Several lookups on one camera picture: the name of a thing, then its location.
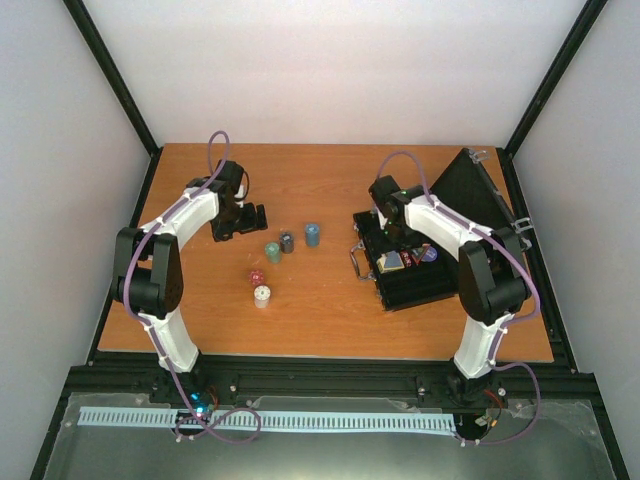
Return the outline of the black poker set case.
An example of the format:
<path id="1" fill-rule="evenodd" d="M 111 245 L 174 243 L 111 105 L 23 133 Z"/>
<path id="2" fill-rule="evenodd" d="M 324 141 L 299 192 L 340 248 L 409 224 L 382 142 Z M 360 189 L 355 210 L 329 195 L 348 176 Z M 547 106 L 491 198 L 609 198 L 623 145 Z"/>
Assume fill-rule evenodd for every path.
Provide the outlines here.
<path id="1" fill-rule="evenodd" d="M 434 184 L 426 188 L 441 202 L 469 220 L 492 229 L 509 227 L 520 240 L 521 252 L 530 247 L 529 239 L 523 234 L 520 220 L 511 212 L 506 200 L 497 189 L 483 160 L 487 157 L 483 151 L 463 148 L 438 177 Z M 374 211 L 354 214 L 354 228 L 359 237 L 358 249 L 362 250 L 371 268 L 367 279 L 376 283 L 383 307 L 388 311 L 411 308 L 425 303 L 435 302 L 458 296 L 458 266 L 451 255 L 420 235 L 418 246 L 434 246 L 439 253 L 432 263 L 420 263 L 406 266 L 398 271 L 381 274 L 376 265 L 377 259 L 384 253 L 397 251 L 404 261 L 410 253 L 395 248 L 385 239 L 379 230 Z"/>

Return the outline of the black poker chip stack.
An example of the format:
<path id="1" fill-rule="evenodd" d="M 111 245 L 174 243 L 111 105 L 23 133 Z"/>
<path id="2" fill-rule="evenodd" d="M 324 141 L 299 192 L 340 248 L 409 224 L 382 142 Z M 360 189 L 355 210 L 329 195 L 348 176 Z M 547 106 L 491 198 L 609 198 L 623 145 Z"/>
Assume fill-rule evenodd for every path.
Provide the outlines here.
<path id="1" fill-rule="evenodd" d="M 280 250 L 283 254 L 291 254 L 295 248 L 294 236 L 290 231 L 283 231 L 279 235 Z"/>

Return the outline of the purple blind button chips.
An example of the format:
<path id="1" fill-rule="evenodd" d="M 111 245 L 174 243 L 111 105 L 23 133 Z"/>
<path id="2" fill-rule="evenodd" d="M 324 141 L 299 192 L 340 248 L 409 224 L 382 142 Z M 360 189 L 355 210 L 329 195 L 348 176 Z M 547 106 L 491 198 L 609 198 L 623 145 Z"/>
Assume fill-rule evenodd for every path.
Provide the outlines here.
<path id="1" fill-rule="evenodd" d="M 419 249 L 419 261 L 421 263 L 432 263 L 438 259 L 438 250 L 431 245 L 425 245 Z"/>

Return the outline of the green poker chip stack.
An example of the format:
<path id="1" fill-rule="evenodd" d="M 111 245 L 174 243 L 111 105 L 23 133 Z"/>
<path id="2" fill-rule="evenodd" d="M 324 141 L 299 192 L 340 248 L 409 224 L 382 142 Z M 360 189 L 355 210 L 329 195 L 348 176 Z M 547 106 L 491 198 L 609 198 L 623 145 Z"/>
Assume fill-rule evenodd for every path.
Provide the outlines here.
<path id="1" fill-rule="evenodd" d="M 276 242 L 269 242 L 264 247 L 267 260 L 272 264 L 278 264 L 281 261 L 281 248 Z"/>

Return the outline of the blue poker chip stack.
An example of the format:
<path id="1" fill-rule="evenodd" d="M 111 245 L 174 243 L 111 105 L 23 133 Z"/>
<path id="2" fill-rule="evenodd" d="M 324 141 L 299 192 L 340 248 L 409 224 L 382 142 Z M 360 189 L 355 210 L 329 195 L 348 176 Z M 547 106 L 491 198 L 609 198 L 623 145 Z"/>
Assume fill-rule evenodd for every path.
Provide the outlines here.
<path id="1" fill-rule="evenodd" d="M 320 226 L 316 223 L 308 223 L 304 227 L 305 243 L 310 248 L 320 244 Z"/>

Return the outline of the black triangular card box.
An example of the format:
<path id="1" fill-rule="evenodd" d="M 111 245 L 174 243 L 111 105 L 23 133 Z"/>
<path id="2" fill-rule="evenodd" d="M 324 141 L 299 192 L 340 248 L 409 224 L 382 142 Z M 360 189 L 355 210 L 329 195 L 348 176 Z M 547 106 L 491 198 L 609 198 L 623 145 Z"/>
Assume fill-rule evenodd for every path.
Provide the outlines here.
<path id="1" fill-rule="evenodd" d="M 412 261 L 418 265 L 421 263 L 422 258 L 424 256 L 425 249 L 423 247 L 412 248 L 409 253 L 411 255 Z"/>

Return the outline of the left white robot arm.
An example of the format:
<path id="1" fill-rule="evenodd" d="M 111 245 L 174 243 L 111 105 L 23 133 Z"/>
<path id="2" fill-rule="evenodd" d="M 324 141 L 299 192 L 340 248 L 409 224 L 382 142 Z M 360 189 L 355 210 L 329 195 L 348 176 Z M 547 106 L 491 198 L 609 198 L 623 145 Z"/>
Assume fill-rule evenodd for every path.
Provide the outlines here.
<path id="1" fill-rule="evenodd" d="M 194 368 L 200 351 L 180 311 L 180 251 L 205 225 L 216 242 L 267 229 L 265 207 L 246 200 L 249 185 L 241 165 L 221 161 L 214 178 L 191 180 L 158 218 L 138 228 L 125 227 L 116 236 L 111 296 L 141 323 L 160 366 L 177 372 L 172 388 L 186 402 L 206 395 L 208 378 Z"/>

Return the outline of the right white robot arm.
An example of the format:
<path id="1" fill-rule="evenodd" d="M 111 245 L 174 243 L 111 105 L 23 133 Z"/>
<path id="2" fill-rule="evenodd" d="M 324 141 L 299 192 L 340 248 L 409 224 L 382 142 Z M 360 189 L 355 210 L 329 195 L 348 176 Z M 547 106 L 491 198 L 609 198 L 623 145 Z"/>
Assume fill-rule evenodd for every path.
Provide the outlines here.
<path id="1" fill-rule="evenodd" d="M 497 351 L 525 300 L 540 305 L 518 235 L 469 220 L 424 187 L 403 190 L 389 175 L 376 178 L 369 193 L 379 230 L 395 248 L 410 253 L 422 235 L 457 262 L 467 319 L 447 383 L 455 403 L 469 404 L 491 382 Z"/>

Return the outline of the playing card deck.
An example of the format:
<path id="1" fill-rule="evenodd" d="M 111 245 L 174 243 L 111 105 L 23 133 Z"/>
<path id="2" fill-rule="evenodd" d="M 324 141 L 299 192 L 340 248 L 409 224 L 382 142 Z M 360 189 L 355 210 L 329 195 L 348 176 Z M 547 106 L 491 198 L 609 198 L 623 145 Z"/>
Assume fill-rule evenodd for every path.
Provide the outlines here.
<path id="1" fill-rule="evenodd" d="M 398 271 L 405 268 L 402 256 L 397 251 L 390 251 L 382 254 L 377 259 L 376 265 L 381 274 Z"/>

